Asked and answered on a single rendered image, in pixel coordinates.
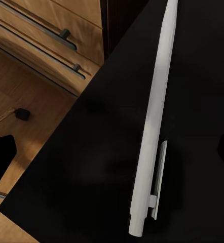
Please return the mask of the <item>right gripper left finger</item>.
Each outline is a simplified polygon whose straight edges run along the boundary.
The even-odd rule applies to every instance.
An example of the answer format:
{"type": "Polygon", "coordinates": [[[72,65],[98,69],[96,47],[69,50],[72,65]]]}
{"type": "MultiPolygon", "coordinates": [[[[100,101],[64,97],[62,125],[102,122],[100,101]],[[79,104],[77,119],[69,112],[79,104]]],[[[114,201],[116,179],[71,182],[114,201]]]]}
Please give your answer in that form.
{"type": "Polygon", "coordinates": [[[16,143],[12,135],[0,138],[0,180],[17,154],[16,143]]]}

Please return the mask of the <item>swivel chair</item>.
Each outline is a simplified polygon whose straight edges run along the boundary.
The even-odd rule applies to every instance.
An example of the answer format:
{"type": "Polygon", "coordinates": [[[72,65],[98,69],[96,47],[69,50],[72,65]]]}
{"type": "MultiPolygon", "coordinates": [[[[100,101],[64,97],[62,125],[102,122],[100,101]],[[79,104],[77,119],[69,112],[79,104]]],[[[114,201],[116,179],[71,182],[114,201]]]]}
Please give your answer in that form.
{"type": "MultiPolygon", "coordinates": [[[[15,117],[24,121],[27,121],[30,115],[30,111],[26,109],[15,109],[10,108],[9,110],[5,111],[3,114],[0,115],[0,122],[3,121],[5,118],[10,116],[12,113],[15,113],[15,117]]],[[[0,199],[4,200],[6,198],[7,194],[0,191],[0,199]]]]}

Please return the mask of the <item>pen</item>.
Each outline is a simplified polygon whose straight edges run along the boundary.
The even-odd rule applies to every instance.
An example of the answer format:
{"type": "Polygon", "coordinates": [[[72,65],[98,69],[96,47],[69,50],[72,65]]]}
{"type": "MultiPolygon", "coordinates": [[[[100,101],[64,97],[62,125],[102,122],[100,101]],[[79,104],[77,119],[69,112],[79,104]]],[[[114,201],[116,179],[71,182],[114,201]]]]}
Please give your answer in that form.
{"type": "Polygon", "coordinates": [[[142,237],[144,219],[147,218],[149,207],[152,208],[151,217],[155,220],[157,219],[167,140],[161,144],[154,195],[151,194],[151,189],[175,38],[177,4],[178,0],[168,0],[161,27],[153,82],[130,207],[131,220],[128,233],[136,237],[142,237]]]}

